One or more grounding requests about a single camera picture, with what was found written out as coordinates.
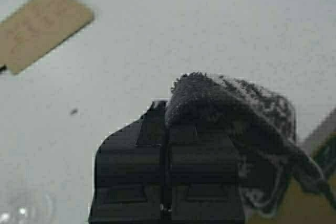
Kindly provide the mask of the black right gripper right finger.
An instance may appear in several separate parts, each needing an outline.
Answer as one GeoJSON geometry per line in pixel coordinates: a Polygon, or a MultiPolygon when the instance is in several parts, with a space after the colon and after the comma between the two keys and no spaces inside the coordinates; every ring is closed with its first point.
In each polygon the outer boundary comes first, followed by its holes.
{"type": "Polygon", "coordinates": [[[169,130],[172,223],[244,223],[239,153],[224,130],[194,125],[169,130]]]}

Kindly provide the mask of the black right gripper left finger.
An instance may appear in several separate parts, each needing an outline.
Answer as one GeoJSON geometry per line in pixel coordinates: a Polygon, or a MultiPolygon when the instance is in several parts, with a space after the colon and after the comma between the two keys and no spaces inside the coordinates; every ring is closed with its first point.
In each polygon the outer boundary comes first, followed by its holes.
{"type": "Polygon", "coordinates": [[[166,103],[153,101],[99,146],[89,223],[160,223],[166,103]]]}

